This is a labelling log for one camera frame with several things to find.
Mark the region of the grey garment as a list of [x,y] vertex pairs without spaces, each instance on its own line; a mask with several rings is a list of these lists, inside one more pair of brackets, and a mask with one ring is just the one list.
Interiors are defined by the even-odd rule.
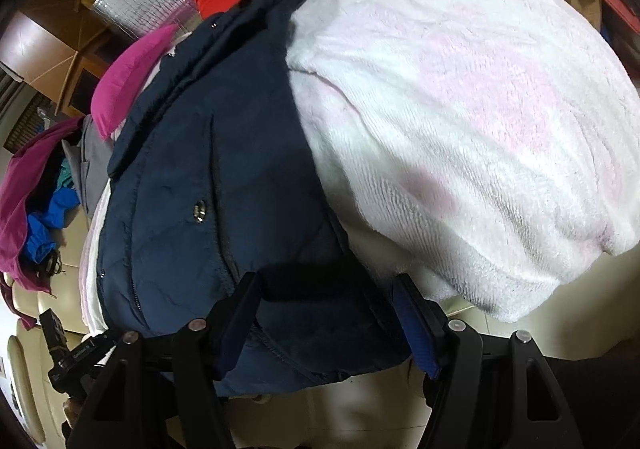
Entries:
[[114,142],[103,138],[91,116],[84,117],[81,128],[62,140],[62,148],[80,204],[89,218],[107,184],[107,165],[111,160]]

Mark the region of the magenta velvet garment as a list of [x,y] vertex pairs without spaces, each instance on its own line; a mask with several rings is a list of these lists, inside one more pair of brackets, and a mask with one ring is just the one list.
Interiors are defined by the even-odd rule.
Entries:
[[27,215],[43,212],[53,192],[68,187],[61,183],[62,140],[79,130],[81,121],[75,118],[54,124],[30,139],[13,154],[1,183],[1,296],[26,329],[34,328],[36,319],[17,310],[13,290],[50,293],[50,280],[61,270],[58,248],[40,265],[23,254]]

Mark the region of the white pink bed blanket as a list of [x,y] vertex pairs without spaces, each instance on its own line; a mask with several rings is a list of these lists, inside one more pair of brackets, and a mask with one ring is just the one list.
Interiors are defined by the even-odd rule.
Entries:
[[515,321],[639,241],[639,96],[561,0],[306,0],[285,63],[376,284]]

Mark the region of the magenta pillow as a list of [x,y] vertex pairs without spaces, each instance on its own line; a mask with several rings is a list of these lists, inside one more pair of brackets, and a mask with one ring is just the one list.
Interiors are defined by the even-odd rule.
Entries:
[[170,24],[132,43],[105,71],[91,99],[91,117],[103,140],[109,139],[178,31]]

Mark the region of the blue garment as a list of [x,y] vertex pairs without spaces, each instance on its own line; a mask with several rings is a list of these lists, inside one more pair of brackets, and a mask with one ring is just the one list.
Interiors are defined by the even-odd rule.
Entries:
[[27,235],[23,254],[29,261],[40,265],[53,251],[58,243],[53,232],[65,227],[66,213],[79,206],[80,200],[72,187],[60,187],[53,192],[47,209],[27,215]]

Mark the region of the navy blue puffer jacket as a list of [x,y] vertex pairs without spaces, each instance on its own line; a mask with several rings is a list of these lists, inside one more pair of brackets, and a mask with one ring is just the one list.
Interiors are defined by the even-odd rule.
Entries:
[[242,0],[160,61],[116,140],[99,297],[113,328],[177,332],[265,279],[221,396],[284,394],[382,371],[410,349],[326,201],[286,46],[306,0]]

